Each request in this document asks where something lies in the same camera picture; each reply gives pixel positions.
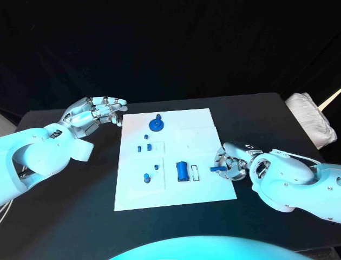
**robotic hand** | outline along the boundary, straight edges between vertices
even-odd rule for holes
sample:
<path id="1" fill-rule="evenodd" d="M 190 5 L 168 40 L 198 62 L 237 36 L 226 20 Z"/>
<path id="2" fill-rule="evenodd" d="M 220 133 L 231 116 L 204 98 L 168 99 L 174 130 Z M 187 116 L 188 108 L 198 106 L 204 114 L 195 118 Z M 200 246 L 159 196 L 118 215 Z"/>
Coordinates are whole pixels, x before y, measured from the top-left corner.
<path id="1" fill-rule="evenodd" d="M 292 212 L 299 207 L 341 223 L 341 165 L 322 164 L 276 149 L 263 153 L 239 142 L 223 144 L 214 162 L 221 169 L 216 172 L 226 179 L 240 180 L 249 171 L 252 190 L 272 208 Z"/>
<path id="2" fill-rule="evenodd" d="M 87 161 L 93 144 L 79 138 L 90 135 L 99 124 L 122 125 L 116 111 L 126 111 L 126 101 L 113 97 L 80 99 L 59 123 L 31 128 L 0 138 L 0 206 L 40 181 L 59 173 L 70 158 Z M 23 165 L 17 173 L 13 161 Z"/>

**white board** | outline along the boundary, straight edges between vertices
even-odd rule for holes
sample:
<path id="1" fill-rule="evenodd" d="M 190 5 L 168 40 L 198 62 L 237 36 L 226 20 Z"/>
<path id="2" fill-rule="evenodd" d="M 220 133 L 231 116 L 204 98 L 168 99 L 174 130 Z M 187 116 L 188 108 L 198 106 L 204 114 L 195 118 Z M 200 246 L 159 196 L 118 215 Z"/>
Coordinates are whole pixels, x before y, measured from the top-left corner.
<path id="1" fill-rule="evenodd" d="M 164 129 L 152 132 L 149 122 L 157 114 Z M 123 115 L 115 211 L 236 199 L 233 182 L 210 172 L 218 148 L 208 109 Z M 184 182 L 178 182 L 180 161 L 188 168 L 190 181 Z M 193 180 L 191 165 L 197 165 L 198 181 Z M 144 182 L 145 173 L 149 183 Z"/>

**screw hole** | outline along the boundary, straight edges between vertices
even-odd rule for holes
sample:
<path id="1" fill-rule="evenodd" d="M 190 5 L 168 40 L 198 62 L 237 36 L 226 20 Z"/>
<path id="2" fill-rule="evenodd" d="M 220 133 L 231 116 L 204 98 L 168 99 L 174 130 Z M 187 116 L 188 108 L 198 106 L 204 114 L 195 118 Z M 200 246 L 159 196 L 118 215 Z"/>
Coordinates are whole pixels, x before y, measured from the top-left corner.
<path id="1" fill-rule="evenodd" d="M 336 184 L 341 186 L 341 177 L 336 178 Z"/>

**black table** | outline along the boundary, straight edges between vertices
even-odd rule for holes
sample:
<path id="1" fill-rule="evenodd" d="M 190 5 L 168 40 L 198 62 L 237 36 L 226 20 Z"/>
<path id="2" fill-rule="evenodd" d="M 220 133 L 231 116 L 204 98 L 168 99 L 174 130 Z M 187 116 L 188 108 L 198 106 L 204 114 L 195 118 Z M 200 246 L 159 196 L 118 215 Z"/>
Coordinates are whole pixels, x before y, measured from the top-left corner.
<path id="1" fill-rule="evenodd" d="M 322 161 L 276 94 L 128 107 L 126 113 L 210 108 L 221 143 L 249 141 L 264 151 L 276 148 Z M 62 113 L 28 112 L 17 130 L 57 122 Z M 89 161 L 72 160 L 14 199 L 0 225 L 0 259 L 106 259 L 146 243 L 194 235 L 244 237 L 290 250 L 341 245 L 341 224 L 300 209 L 272 209 L 252 191 L 249 178 L 234 182 L 237 200 L 115 212 L 121 128 L 105 124 L 85 140 L 95 144 Z"/>

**robotic arm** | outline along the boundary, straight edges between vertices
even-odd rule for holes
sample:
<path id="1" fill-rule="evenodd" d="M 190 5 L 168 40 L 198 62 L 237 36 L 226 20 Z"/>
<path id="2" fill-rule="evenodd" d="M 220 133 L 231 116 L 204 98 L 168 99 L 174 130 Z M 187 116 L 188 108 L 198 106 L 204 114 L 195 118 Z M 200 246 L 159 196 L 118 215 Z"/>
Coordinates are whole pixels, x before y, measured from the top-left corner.
<path id="1" fill-rule="evenodd" d="M 126 111 L 125 105 L 126 101 L 113 97 L 83 98 L 57 123 L 0 138 L 0 206 L 59 173 L 70 158 L 87 161 L 93 144 L 79 138 L 90 135 L 99 124 L 122 125 L 115 112 Z M 13 161 L 27 170 L 17 173 Z"/>
<path id="2" fill-rule="evenodd" d="M 263 153 L 249 144 L 227 142 L 217 151 L 216 166 L 218 175 L 230 180 L 243 179 L 249 172 L 252 189 L 273 209 L 292 212 L 299 207 L 341 223 L 341 165 L 276 149 Z"/>

